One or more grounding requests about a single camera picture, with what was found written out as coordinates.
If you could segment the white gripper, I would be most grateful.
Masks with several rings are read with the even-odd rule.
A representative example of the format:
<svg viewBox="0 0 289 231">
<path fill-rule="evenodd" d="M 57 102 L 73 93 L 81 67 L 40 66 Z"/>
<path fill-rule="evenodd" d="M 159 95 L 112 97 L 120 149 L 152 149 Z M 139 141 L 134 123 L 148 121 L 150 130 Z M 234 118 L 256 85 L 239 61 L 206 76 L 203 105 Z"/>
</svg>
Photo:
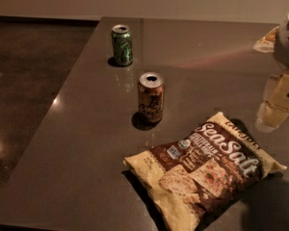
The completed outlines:
<svg viewBox="0 0 289 231">
<path fill-rule="evenodd" d="M 289 13 L 283 21 L 263 38 L 253 49 L 261 53 L 274 53 L 275 59 L 289 67 Z M 268 79 L 263 102 L 257 112 L 255 126 L 264 133 L 273 132 L 289 116 L 289 70 Z"/>
</svg>

